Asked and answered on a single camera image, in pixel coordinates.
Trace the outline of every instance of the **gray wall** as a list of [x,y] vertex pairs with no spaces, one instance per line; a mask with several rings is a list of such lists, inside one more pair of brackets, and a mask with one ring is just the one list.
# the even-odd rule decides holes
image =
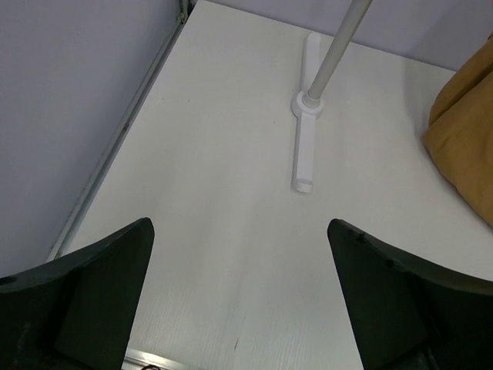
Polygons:
[[[213,0],[334,35],[350,0]],[[491,0],[374,0],[354,41],[456,70],[493,31]]]
[[47,258],[175,18],[175,0],[0,1],[0,276]]

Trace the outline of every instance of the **white plastic base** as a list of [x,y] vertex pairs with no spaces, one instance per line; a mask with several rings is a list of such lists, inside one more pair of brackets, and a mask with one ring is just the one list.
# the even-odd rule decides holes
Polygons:
[[294,146],[292,186],[301,193],[311,193],[314,175],[315,122],[324,111],[324,100],[305,104],[307,91],[320,68],[320,35],[310,33],[305,41],[300,91],[291,100],[291,110],[298,118]]

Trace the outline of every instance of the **brown cloth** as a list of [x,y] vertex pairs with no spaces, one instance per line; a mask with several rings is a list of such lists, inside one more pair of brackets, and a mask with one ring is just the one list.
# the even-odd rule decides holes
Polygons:
[[493,226],[493,37],[440,91],[423,139],[440,172]]

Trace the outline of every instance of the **white pole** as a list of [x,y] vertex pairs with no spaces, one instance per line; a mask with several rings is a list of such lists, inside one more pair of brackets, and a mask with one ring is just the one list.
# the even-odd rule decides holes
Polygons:
[[347,45],[353,38],[371,2],[372,0],[353,0],[349,5],[349,9],[337,30],[329,51],[315,76],[314,82],[308,90],[308,96],[305,96],[307,99],[304,102],[308,106],[318,105],[318,100],[320,100],[325,86],[327,86],[332,73],[334,73],[340,58],[342,58]]

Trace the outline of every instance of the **white tabletop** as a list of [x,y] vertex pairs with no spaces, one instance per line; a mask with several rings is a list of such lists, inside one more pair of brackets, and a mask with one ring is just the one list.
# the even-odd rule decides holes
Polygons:
[[314,191],[290,189],[307,34],[195,7],[69,248],[153,221],[130,347],[207,369],[362,369],[334,218],[493,280],[491,229],[420,140],[448,70],[349,45],[317,121]]

